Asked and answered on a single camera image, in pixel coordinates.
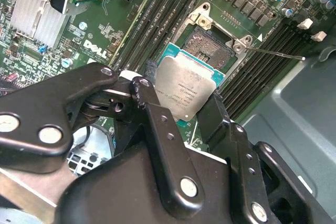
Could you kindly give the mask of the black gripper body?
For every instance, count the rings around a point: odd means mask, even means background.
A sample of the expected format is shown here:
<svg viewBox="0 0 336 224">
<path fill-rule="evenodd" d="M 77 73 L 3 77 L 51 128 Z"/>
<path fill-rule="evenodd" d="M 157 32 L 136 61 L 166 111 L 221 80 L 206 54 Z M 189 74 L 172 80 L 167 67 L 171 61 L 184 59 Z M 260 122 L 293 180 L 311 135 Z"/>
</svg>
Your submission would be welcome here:
<svg viewBox="0 0 336 224">
<path fill-rule="evenodd" d="M 143 143 L 74 180 L 61 196 L 55 223 L 233 223 L 228 165 L 189 149 L 205 191 L 202 210 L 179 220 L 163 208 Z"/>
</svg>

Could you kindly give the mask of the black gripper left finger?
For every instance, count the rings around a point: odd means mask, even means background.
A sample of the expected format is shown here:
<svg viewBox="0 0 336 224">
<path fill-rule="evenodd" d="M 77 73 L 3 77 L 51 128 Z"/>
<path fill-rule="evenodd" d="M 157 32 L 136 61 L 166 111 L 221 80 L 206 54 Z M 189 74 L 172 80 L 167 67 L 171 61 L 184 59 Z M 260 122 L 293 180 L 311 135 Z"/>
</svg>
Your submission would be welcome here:
<svg viewBox="0 0 336 224">
<path fill-rule="evenodd" d="M 97 62 L 1 98 L 1 165 L 38 174 L 60 169 L 75 129 L 99 116 L 122 125 L 115 157 L 145 145 L 168 214 L 191 219 L 201 211 L 204 189 L 172 114 L 160 105 L 153 84 L 144 77 L 120 81 L 116 72 Z"/>
</svg>

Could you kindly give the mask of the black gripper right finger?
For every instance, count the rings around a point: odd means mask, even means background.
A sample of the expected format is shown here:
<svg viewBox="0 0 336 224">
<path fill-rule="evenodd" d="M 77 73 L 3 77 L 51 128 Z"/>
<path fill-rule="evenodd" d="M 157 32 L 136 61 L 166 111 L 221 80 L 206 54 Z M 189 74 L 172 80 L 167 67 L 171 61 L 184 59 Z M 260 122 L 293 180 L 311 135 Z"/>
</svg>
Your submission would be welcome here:
<svg viewBox="0 0 336 224">
<path fill-rule="evenodd" d="M 230 120 L 219 94 L 200 109 L 198 125 L 210 153 L 229 167 L 235 223 L 333 223 L 280 154 L 266 142 L 252 144 Z"/>
</svg>

